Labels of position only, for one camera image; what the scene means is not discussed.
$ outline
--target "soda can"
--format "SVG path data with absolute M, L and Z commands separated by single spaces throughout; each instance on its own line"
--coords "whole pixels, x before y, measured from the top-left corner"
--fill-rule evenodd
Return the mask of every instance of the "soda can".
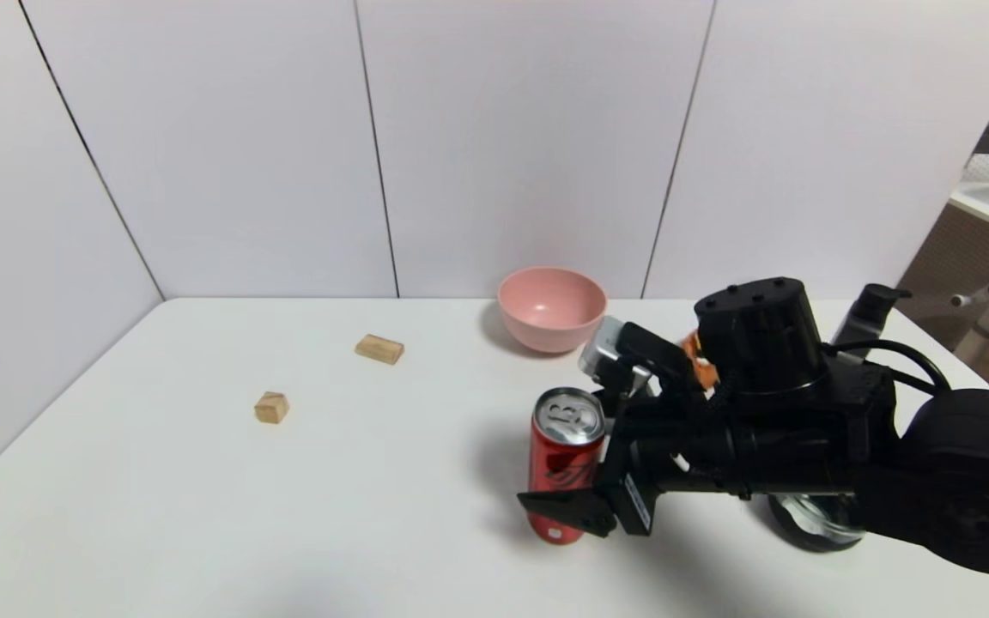
M 588 488 L 598 469 L 605 418 L 597 397 L 578 388 L 553 388 L 537 399 L 529 453 L 530 492 Z M 533 530 L 557 545 L 574 543 L 582 531 L 529 513 Z

